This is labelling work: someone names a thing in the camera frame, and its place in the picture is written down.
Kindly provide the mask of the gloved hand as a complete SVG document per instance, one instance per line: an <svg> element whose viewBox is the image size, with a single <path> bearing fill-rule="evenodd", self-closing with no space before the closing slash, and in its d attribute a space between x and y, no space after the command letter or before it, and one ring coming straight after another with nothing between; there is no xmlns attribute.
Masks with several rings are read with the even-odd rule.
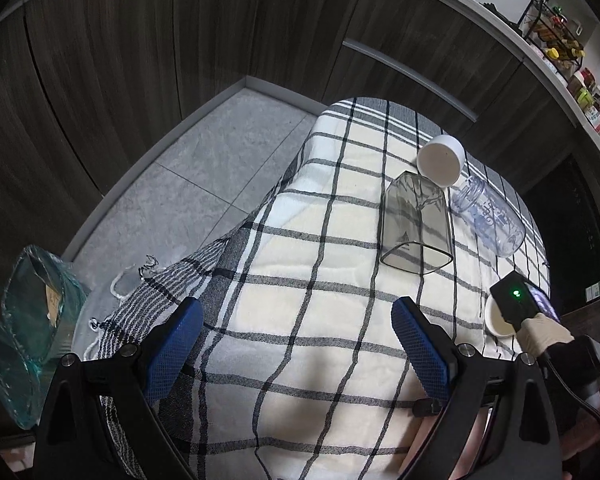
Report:
<svg viewBox="0 0 600 480"><path fill-rule="evenodd" d="M554 344L569 344L574 341L572 333L565 326L542 312L533 318L525 318L517 330L516 338L521 350L534 358L538 358Z"/></svg>

